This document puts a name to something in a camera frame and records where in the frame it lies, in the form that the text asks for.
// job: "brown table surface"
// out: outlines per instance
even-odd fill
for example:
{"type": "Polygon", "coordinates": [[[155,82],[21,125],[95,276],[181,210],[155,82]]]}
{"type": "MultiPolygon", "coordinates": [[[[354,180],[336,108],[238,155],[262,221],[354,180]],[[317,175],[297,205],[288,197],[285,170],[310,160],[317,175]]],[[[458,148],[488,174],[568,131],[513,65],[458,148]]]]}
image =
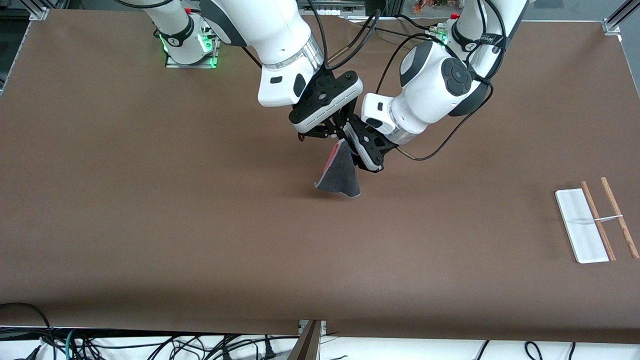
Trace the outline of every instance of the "brown table surface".
{"type": "MultiPolygon", "coordinates": [[[[330,52],[359,29],[323,19],[330,52]]],[[[494,98],[432,160],[360,172],[355,200],[314,189],[334,141],[299,143],[288,108],[261,108],[240,49],[165,69],[153,29],[124,12],[32,25],[0,99],[3,302],[69,326],[640,340],[640,261],[609,222],[618,260],[577,264],[554,198],[587,180],[608,215],[607,176],[640,240],[640,101],[598,23],[523,23],[494,98]]],[[[373,91],[399,41],[374,35],[344,70],[373,91]]]]}

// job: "white plate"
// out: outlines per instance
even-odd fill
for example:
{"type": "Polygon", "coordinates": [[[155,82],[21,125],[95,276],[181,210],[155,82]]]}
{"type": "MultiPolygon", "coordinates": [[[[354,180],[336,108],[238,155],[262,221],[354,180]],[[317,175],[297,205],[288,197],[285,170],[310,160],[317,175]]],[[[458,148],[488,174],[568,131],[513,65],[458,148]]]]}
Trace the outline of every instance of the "white plate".
{"type": "Polygon", "coordinates": [[[580,264],[609,261],[582,189],[558,190],[556,199],[576,261],[580,264]]]}

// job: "gray cloth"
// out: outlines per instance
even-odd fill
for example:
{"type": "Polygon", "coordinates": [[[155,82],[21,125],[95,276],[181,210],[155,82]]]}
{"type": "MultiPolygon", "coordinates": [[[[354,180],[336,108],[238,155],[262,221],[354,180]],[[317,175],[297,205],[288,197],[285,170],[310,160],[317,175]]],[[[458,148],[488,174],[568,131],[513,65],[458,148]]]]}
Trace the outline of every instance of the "gray cloth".
{"type": "Polygon", "coordinates": [[[324,192],[342,193],[348,197],[360,196],[360,185],[347,140],[340,139],[333,147],[316,188],[324,192]]]}

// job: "green cable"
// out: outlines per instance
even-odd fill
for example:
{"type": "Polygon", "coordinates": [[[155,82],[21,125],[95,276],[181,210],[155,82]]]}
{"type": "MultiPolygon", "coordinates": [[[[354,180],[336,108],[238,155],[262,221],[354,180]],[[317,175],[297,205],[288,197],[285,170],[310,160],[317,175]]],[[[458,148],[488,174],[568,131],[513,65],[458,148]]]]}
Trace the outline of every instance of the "green cable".
{"type": "Polygon", "coordinates": [[[75,329],[69,331],[69,334],[67,335],[67,340],[65,341],[65,355],[67,357],[67,360],[71,360],[71,355],[69,354],[69,347],[71,346],[71,335],[73,335],[75,329]]]}

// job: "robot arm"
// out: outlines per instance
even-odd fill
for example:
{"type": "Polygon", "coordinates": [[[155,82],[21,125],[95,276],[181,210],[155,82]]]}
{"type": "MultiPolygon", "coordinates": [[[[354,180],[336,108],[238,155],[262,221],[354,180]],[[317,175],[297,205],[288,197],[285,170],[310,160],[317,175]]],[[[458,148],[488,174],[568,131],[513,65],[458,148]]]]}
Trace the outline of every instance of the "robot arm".
{"type": "MultiPolygon", "coordinates": [[[[450,40],[453,54],[434,41],[415,46],[400,65],[401,93],[367,94],[362,121],[391,143],[404,145],[447,114],[467,115],[478,109],[528,3],[467,1],[460,18],[442,26],[442,39],[450,40]]],[[[352,124],[347,133],[366,169],[381,170],[381,161],[373,161],[367,152],[368,136],[358,134],[352,124]]]]}
{"type": "Polygon", "coordinates": [[[296,104],[323,65],[324,55],[293,0],[261,0],[251,11],[238,0],[201,0],[200,15],[185,12],[179,0],[116,1],[144,9],[177,63],[200,61],[212,49],[214,32],[228,45],[252,46],[262,62],[263,106],[296,104]]]}
{"type": "Polygon", "coordinates": [[[262,62],[258,101],[296,104],[323,54],[296,1],[261,0],[251,11],[238,0],[201,0],[202,16],[226,44],[252,46],[262,62]]]}

